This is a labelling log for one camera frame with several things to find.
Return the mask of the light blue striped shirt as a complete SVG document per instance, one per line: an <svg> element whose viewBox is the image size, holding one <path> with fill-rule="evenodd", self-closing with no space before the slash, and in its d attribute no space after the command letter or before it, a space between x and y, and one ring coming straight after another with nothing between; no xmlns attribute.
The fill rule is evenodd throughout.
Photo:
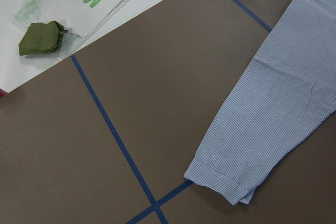
<svg viewBox="0 0 336 224"><path fill-rule="evenodd" d="M335 0L293 0L217 112L184 177L248 204L335 112Z"/></svg>

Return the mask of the clear MINI plastic bag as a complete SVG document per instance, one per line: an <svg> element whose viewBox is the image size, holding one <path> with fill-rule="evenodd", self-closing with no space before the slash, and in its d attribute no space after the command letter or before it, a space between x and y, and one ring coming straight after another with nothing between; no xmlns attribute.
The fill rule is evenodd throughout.
<svg viewBox="0 0 336 224"><path fill-rule="evenodd" d="M14 21L26 33L31 23L57 21L68 30L57 51L62 60L79 47L129 0L28 0L14 15Z"/></svg>

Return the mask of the folded green cloth pouch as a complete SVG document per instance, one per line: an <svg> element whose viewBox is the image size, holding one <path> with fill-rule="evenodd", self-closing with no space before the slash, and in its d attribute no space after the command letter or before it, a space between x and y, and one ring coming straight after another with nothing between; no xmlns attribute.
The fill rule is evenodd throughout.
<svg viewBox="0 0 336 224"><path fill-rule="evenodd" d="M52 54L57 51L67 33L68 30L55 20L31 23L18 45L19 55Z"/></svg>

